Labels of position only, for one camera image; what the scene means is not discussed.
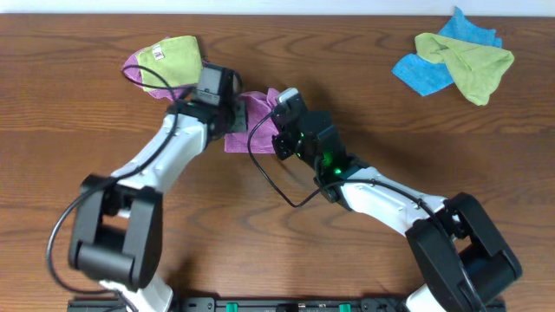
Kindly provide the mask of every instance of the blue towel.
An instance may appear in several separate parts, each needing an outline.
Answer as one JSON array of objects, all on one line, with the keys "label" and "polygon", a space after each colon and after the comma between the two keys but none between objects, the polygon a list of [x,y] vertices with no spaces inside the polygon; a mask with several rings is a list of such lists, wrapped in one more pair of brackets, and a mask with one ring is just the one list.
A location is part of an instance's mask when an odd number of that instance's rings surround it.
[{"label": "blue towel", "polygon": [[[482,29],[470,23],[457,7],[438,35],[497,48],[503,44],[500,38],[495,37],[495,29]],[[440,91],[453,83],[445,64],[424,61],[416,54],[405,55],[391,72],[421,96]]]}]

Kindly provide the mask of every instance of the wood grain surface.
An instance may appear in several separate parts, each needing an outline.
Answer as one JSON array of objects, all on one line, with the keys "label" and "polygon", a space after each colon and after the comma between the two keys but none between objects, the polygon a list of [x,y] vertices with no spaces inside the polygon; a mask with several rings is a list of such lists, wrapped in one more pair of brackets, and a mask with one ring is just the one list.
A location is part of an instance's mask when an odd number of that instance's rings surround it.
[{"label": "wood grain surface", "polygon": [[[152,138],[167,102],[122,79],[137,49],[195,35],[247,90],[296,87],[330,110],[350,152],[417,190],[477,197],[524,267],[510,311],[555,310],[555,20],[480,17],[516,61],[485,107],[455,86],[420,97],[391,74],[414,37],[448,17],[0,16],[0,311],[64,311],[47,274],[54,222],[91,172],[110,174]],[[180,294],[408,295],[423,283],[405,238],[316,198],[291,209],[223,140],[167,194],[159,273]],[[313,189],[297,159],[260,163],[295,201]],[[68,221],[55,264],[68,269]]]}]

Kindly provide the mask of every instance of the yellow-green towel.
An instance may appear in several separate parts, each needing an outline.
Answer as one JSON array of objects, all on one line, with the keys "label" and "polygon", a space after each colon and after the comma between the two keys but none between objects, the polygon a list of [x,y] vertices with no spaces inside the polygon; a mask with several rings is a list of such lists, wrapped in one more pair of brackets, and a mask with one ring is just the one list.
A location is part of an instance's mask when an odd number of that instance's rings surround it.
[{"label": "yellow-green towel", "polygon": [[[156,60],[153,54],[153,47],[157,45],[160,45],[163,55],[159,60]],[[137,63],[161,75],[172,87],[199,82],[202,70],[199,45],[194,36],[180,36],[155,43],[137,55]],[[145,84],[165,87],[158,78],[144,70],[140,71],[140,75]],[[151,88],[143,89],[147,92],[152,91]]]},{"label": "yellow-green towel", "polygon": [[424,60],[447,65],[449,74],[462,94],[476,105],[486,105],[501,76],[513,64],[513,53],[424,33],[415,38],[416,51]]}]

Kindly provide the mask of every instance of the purple cloth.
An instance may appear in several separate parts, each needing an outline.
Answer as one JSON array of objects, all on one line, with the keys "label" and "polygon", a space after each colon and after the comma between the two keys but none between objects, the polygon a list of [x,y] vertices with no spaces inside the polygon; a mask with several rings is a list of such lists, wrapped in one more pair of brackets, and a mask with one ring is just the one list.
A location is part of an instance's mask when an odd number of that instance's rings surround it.
[{"label": "purple cloth", "polygon": [[[229,133],[225,135],[225,151],[227,153],[248,153],[246,141],[251,129],[254,128],[276,105],[276,97],[279,91],[269,89],[268,94],[258,91],[245,92],[239,96],[240,100],[245,101],[247,112],[247,131],[244,133]],[[253,153],[274,153],[271,144],[271,136],[277,135],[278,129],[271,120],[267,120],[254,133],[251,140],[251,150]]]},{"label": "purple cloth", "polygon": [[[123,64],[123,66],[121,67],[122,69],[125,68],[127,65],[139,65],[139,62],[137,62],[137,55],[144,50],[140,49],[139,51],[131,54],[131,56],[129,56],[129,58],[127,59],[127,61],[125,61],[125,63]],[[142,76],[140,75],[140,69],[138,68],[129,68],[125,71],[124,73],[125,75],[127,75],[127,77],[133,79],[134,81],[140,82],[142,83]],[[179,97],[182,90],[185,89],[186,87],[192,87],[193,85],[189,85],[189,86],[181,86],[183,87],[182,89],[178,89],[175,90],[175,96]],[[163,99],[163,98],[167,98],[168,100],[172,101],[172,96],[170,94],[169,91],[164,90],[164,89],[160,89],[160,90],[153,90],[148,92],[154,99]]]}]

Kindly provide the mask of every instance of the crumpled towel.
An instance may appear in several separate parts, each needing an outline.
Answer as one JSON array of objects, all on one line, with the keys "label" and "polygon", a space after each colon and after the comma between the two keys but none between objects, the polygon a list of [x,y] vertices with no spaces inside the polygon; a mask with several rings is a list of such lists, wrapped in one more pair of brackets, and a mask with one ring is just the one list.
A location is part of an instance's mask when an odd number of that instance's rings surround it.
[{"label": "crumpled towel", "polygon": [[[123,64],[123,66],[121,68],[125,68],[127,65],[139,65],[139,62],[137,60],[137,55],[140,54],[141,52],[143,52],[145,49],[149,49],[149,48],[152,48],[152,47],[147,47],[147,48],[140,49],[140,50],[136,51],[135,53],[133,53],[132,55],[130,55],[129,58],[125,61],[125,63]],[[127,75],[129,78],[133,79],[134,81],[137,81],[137,82],[140,82],[140,83],[147,83],[147,82],[143,81],[141,70],[138,69],[138,68],[129,68],[125,71],[124,74]],[[154,85],[159,85],[159,84],[160,84],[159,81],[154,83]],[[179,87],[179,89],[176,89],[174,91],[175,95],[179,97],[180,94],[183,92],[183,90],[186,90],[186,89],[188,89],[190,87],[193,87],[193,86],[194,86],[194,84],[175,86],[175,87]],[[172,100],[172,96],[170,95],[170,92],[165,90],[165,89],[150,89],[147,92],[155,99],[167,98],[170,101]]]},{"label": "crumpled towel", "polygon": [[424,33],[415,38],[418,56],[432,63],[445,63],[462,94],[476,105],[486,105],[501,76],[513,64],[505,49],[463,42]]},{"label": "crumpled towel", "polygon": [[[438,35],[497,48],[503,44],[500,38],[495,37],[495,29],[482,29],[474,25],[457,7]],[[454,82],[445,64],[426,62],[412,53],[405,55],[391,72],[421,96],[440,91]]]},{"label": "crumpled towel", "polygon": [[[248,153],[246,142],[251,130],[261,121],[271,110],[277,106],[276,98],[279,91],[276,89],[268,89],[268,94],[258,91],[245,92],[239,96],[239,99],[245,101],[247,112],[247,131],[245,133],[228,133],[225,135],[225,151],[227,153]],[[271,119],[268,119],[257,132],[254,133],[251,140],[251,150],[253,153],[274,153],[271,144],[271,136],[277,135],[278,129],[274,126]]]}]

